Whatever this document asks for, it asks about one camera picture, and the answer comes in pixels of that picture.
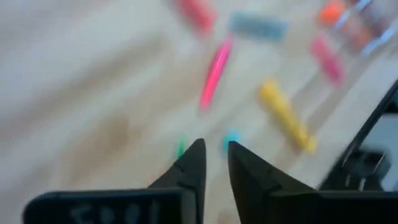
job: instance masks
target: wooden table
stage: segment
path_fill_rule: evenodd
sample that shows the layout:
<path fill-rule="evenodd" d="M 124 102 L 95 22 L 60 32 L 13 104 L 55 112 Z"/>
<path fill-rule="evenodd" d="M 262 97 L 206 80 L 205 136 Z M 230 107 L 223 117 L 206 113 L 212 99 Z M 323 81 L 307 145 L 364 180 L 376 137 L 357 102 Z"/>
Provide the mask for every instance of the wooden table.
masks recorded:
<path fill-rule="evenodd" d="M 335 89 L 308 51 L 322 1 L 211 4 L 219 19 L 204 39 L 169 1 L 0 3 L 4 223 L 17 223 L 27 201 L 48 190 L 146 187 L 173 163 L 182 136 L 206 141 L 206 223 L 239 223 L 223 154 L 230 129 L 266 161 L 319 185 L 397 79 L 398 56 L 340 50 L 348 77 Z M 238 38 L 213 106 L 201 113 L 208 67 L 236 11 L 283 19 L 288 36 L 280 44 Z M 316 154 L 297 150 L 260 102 L 271 77 L 317 136 Z"/>

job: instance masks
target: green object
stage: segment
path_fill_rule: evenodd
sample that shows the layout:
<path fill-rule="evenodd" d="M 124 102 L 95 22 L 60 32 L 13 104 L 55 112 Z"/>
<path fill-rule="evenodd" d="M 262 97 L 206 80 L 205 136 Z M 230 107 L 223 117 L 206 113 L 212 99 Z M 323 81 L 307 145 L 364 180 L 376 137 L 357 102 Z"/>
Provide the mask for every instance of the green object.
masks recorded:
<path fill-rule="evenodd" d="M 185 149 L 187 148 L 185 142 L 186 141 L 184 140 L 180 140 L 180 143 L 178 144 L 177 159 L 184 155 Z"/>

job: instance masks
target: yellow marker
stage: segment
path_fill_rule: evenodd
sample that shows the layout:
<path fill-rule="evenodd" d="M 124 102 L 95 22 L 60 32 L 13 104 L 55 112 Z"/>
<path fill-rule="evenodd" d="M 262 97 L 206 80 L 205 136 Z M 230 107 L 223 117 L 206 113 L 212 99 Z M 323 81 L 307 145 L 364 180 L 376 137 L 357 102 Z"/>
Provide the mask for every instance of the yellow marker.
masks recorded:
<path fill-rule="evenodd" d="M 279 91 L 275 81 L 266 82 L 262 86 L 261 97 L 279 117 L 297 144 L 309 153 L 314 153 L 318 144 L 317 140 L 308 133 L 304 125 L 298 122 L 290 102 Z"/>

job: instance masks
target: pink crayon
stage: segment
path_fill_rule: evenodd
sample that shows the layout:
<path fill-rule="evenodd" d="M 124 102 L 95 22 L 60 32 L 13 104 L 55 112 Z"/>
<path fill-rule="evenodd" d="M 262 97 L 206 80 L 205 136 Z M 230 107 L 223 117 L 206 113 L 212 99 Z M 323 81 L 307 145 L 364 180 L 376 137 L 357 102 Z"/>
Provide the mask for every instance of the pink crayon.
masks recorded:
<path fill-rule="evenodd" d="M 178 0 L 178 5 L 202 34 L 208 34 L 213 30 L 216 14 L 205 0 Z"/>
<path fill-rule="evenodd" d="M 203 96 L 201 99 L 200 107 L 202 110 L 207 110 L 210 107 L 211 101 L 213 99 L 214 92 L 217 88 L 217 84 L 223 74 L 225 65 L 228 61 L 229 55 L 231 53 L 233 44 L 233 39 L 229 38 L 220 48 L 216 55 L 216 59 L 211 66 L 210 73 L 203 90 Z"/>
<path fill-rule="evenodd" d="M 345 77 L 345 72 L 337 56 L 331 52 L 323 37 L 318 37 L 312 42 L 311 51 L 316 56 L 318 63 L 321 64 L 330 80 L 336 86 L 340 86 Z"/>

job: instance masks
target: yellow crayon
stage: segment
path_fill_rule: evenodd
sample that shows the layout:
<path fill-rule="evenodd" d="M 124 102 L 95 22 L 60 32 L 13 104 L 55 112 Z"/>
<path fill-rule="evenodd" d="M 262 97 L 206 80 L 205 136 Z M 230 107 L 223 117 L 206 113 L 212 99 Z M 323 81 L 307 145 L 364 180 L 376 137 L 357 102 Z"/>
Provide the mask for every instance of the yellow crayon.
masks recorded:
<path fill-rule="evenodd" d="M 304 125 L 299 123 L 289 100 L 279 91 L 275 81 L 268 81 L 262 86 L 261 97 L 279 117 L 296 143 L 309 153 L 314 153 L 317 148 L 317 140 L 308 133 Z"/>

